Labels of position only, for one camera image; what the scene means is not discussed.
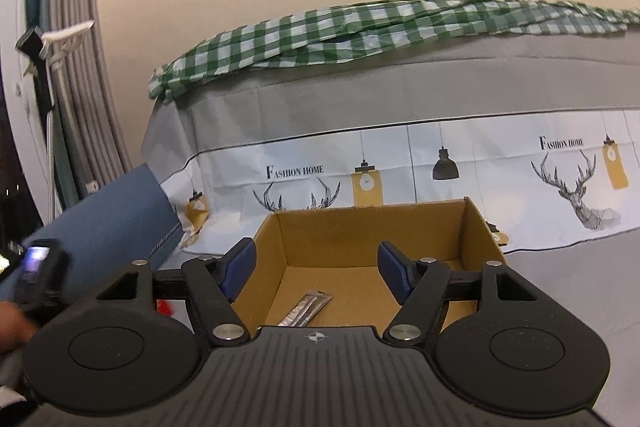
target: silver screw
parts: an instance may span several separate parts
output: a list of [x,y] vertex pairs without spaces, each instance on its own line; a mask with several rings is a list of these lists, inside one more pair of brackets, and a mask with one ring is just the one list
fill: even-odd
[[244,328],[238,324],[220,324],[213,328],[213,336],[221,341],[234,341],[244,335]]
[[389,328],[389,336],[397,341],[412,341],[420,336],[420,330],[411,324],[396,324]]

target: open cardboard box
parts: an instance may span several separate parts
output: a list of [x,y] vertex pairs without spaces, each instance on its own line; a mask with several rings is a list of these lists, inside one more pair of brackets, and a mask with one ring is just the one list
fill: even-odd
[[[378,245],[391,241],[411,259],[434,257],[453,269],[504,263],[470,199],[278,212],[255,235],[257,264],[233,304],[245,326],[277,325],[306,291],[334,298],[310,327],[373,325],[382,334],[399,305],[378,273]],[[444,324],[476,311],[452,302]]]

